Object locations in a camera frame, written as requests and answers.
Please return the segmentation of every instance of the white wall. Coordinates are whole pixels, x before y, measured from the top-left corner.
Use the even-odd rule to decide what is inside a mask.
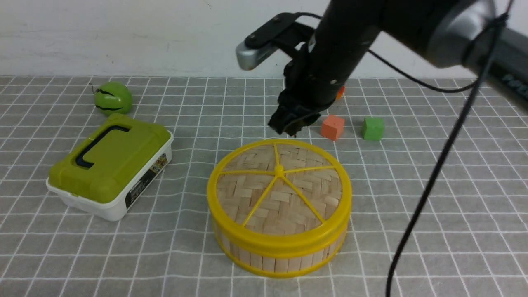
[[[496,1],[502,11],[507,0]],[[288,61],[284,54],[245,72],[238,68],[235,46],[277,13],[322,14],[328,0],[2,2],[0,75],[280,77]],[[510,21],[524,34],[527,12],[528,1],[518,0]],[[373,49],[415,76],[473,76],[461,68],[436,70],[386,35]],[[367,55],[353,76],[397,74]]]

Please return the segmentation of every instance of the green cube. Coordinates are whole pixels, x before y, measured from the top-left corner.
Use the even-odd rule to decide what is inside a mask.
[[[383,136],[383,119],[378,117],[365,118],[361,136],[364,140],[381,140]]]

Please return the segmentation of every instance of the green lid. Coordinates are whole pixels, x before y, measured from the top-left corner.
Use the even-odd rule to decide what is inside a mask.
[[[98,203],[112,202],[170,137],[161,125],[112,114],[51,167],[49,184]]]

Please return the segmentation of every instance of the bamboo steamer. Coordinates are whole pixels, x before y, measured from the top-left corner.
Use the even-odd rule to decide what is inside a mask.
[[[237,265],[267,277],[313,272],[339,251],[352,187],[319,147],[265,140],[238,148],[213,170],[208,203],[216,239]]]

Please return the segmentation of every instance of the green ball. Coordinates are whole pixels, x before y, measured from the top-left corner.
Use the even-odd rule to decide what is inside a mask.
[[[100,86],[95,92],[95,105],[104,115],[126,115],[132,109],[132,94],[128,88],[111,81]]]

